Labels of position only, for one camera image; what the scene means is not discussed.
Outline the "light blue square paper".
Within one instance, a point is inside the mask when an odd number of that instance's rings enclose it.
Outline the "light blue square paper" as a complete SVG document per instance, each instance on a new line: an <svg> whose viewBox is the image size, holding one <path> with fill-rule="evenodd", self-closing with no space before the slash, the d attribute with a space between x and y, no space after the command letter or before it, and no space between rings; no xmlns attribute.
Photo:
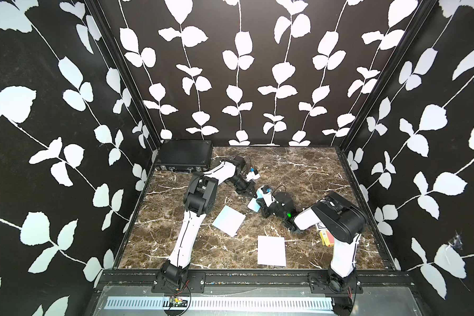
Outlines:
<svg viewBox="0 0 474 316"><path fill-rule="evenodd" d="M257 213L257 212L260 211L260 209L261 209L261 207L262 207L262 205L263 205L263 202L264 202L263 198L259 198L259 199L252 198L252 199L250 200L249 204L247 205L247 207L248 207L250 210L252 210L252 211L254 211L254 212Z"/></svg>

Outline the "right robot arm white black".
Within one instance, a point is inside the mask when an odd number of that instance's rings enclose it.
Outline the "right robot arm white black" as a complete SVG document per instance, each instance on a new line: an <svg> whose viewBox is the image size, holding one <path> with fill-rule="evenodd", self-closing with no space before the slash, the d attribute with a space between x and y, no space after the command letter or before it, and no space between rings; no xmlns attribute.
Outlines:
<svg viewBox="0 0 474 316"><path fill-rule="evenodd" d="M264 218L274 215L282 219L284 226L293 233L321 223L334 237L329 271L340 279L355 271L357 243L367 222L358 206L336 192L329 193L301 212L296 211L291 195L286 192L266 192L259 196L257 204Z"/></svg>

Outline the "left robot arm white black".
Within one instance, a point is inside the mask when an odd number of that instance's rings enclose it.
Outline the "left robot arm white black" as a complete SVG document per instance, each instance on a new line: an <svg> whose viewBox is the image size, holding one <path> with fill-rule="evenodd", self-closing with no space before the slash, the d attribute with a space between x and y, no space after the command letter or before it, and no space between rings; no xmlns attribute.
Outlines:
<svg viewBox="0 0 474 316"><path fill-rule="evenodd" d="M222 160L212 170L193 174L184 195L184 217L179 236L171 255L160 269L164 280L177 288L187 282L194 242L202 222L213 210L220 184L230 184L237 194L258 197L254 180L244 177L246 166L246 159L236 155Z"/></svg>

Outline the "pale blue square paper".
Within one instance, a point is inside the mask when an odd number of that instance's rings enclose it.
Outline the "pale blue square paper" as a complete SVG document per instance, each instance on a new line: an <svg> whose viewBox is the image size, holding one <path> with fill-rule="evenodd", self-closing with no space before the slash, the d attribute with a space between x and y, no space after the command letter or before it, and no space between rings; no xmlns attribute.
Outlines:
<svg viewBox="0 0 474 316"><path fill-rule="evenodd" d="M225 205L212 225L230 237L235 237L246 216Z"/></svg>

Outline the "white square paper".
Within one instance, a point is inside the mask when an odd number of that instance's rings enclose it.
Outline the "white square paper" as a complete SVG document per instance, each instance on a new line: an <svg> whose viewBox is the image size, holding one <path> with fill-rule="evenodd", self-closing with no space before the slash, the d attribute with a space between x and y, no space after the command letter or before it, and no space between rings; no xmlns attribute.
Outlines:
<svg viewBox="0 0 474 316"><path fill-rule="evenodd" d="M258 237L258 265L286 267L286 247L284 237Z"/></svg>

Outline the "black playing card box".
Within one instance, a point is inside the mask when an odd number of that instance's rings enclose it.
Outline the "black playing card box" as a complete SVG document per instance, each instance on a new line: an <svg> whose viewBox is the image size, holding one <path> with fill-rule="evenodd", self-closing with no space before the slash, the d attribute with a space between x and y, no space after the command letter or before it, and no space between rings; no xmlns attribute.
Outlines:
<svg viewBox="0 0 474 316"><path fill-rule="evenodd" d="M326 226L322 222L316 223L315 226L318 231L327 231Z"/></svg>

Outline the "yellow red card box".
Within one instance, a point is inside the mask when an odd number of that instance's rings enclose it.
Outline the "yellow red card box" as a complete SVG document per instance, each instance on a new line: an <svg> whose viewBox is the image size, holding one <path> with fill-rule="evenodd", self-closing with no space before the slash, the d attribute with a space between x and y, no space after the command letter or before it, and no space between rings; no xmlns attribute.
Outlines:
<svg viewBox="0 0 474 316"><path fill-rule="evenodd" d="M328 230L320 230L321 242L326 247L333 247L335 244L334 236Z"/></svg>

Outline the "black aluminium briefcase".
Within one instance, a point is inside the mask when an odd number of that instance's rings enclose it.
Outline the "black aluminium briefcase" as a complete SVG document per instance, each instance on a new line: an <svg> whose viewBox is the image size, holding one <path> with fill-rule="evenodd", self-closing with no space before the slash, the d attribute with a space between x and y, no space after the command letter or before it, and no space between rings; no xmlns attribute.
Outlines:
<svg viewBox="0 0 474 316"><path fill-rule="evenodd" d="M166 140L154 161L157 171L204 172L209 170L213 143L210 140Z"/></svg>

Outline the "small circuit board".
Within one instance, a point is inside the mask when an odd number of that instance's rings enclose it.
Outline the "small circuit board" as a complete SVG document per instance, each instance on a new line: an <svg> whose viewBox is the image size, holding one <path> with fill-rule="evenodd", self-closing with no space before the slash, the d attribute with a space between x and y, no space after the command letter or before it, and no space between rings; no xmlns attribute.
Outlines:
<svg viewBox="0 0 474 316"><path fill-rule="evenodd" d="M189 299L186 298L166 298L166 301L164 303L164 308L166 309L175 309L175 308L187 308L189 305L190 301Z"/></svg>

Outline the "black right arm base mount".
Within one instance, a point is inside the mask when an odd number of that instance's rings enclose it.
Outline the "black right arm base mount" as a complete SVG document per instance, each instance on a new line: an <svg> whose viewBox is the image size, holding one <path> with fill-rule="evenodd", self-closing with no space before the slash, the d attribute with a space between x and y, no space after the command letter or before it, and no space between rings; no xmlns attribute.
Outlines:
<svg viewBox="0 0 474 316"><path fill-rule="evenodd" d="M333 271L309 273L308 283L312 294L337 297L363 293L356 271L352 271L347 277L341 277Z"/></svg>

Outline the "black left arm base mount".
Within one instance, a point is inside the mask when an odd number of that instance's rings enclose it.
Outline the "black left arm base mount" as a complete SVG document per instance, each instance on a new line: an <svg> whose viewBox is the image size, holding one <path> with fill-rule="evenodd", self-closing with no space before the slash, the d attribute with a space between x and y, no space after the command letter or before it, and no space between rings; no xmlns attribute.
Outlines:
<svg viewBox="0 0 474 316"><path fill-rule="evenodd" d="M183 290L183 294L203 293L206 274L204 272L187 271L184 275L168 276L160 271L151 287L152 293L175 294Z"/></svg>

